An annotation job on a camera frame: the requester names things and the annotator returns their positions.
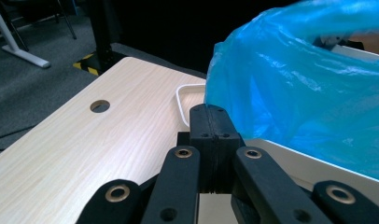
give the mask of desk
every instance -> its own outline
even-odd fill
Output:
[[[12,34],[8,30],[6,23],[4,22],[1,15],[0,15],[0,32],[7,42],[7,45],[3,46],[3,50],[5,50],[5,51],[17,56],[17,57],[20,57],[20,58],[28,61],[29,63],[33,63],[37,66],[40,66],[43,68],[50,67],[49,62],[47,62],[43,59],[40,59],[40,58],[36,57],[35,55],[30,54],[24,50],[21,50],[18,47],[17,43],[15,42],[15,39],[12,37]]]
[[[0,154],[0,223],[75,223],[104,183],[156,175],[188,131],[175,90],[191,83],[204,79],[134,58],[115,64]],[[110,107],[94,113],[99,100]]]

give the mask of desk leg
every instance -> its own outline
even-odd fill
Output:
[[[33,63],[37,66],[40,66],[42,68],[50,67],[49,62],[47,62],[43,59],[40,59],[40,58],[36,57],[35,55],[30,54],[24,50],[21,50],[18,47],[17,43],[15,42],[14,38],[12,37],[12,34],[8,30],[6,23],[4,22],[1,15],[0,15],[0,32],[7,42],[7,45],[3,46],[3,50],[5,50],[5,51],[7,51],[7,52],[9,52],[15,56],[18,56],[18,57],[20,57],[20,58],[22,58],[22,59],[24,59],[30,63]]]

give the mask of gray carpet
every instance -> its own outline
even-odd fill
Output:
[[[90,19],[70,16],[69,20],[77,40],[63,20],[60,23],[46,20],[20,29],[29,52],[51,62],[47,69],[2,51],[6,42],[0,37],[0,136],[33,127],[97,78],[73,67],[73,63],[95,51]],[[112,48],[128,56],[204,77],[202,73],[174,66],[136,49],[120,44],[112,44]],[[9,147],[29,130],[0,138],[0,149]]]

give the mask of plastic bag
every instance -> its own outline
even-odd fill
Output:
[[[215,45],[205,102],[263,138],[379,179],[379,61],[312,45],[379,30],[379,1],[301,1],[262,12]]]

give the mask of yellow black hazard tape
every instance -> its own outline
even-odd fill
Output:
[[[88,60],[93,55],[94,55],[94,53],[88,54],[87,56],[85,56],[84,58],[82,58],[81,60],[79,60],[78,62],[73,63],[73,66],[76,67],[76,68],[82,69],[84,71],[87,71],[87,72],[89,72],[89,73],[91,73],[93,75],[96,75],[96,76],[102,75],[103,74],[102,71],[99,71],[97,68],[89,67]]]

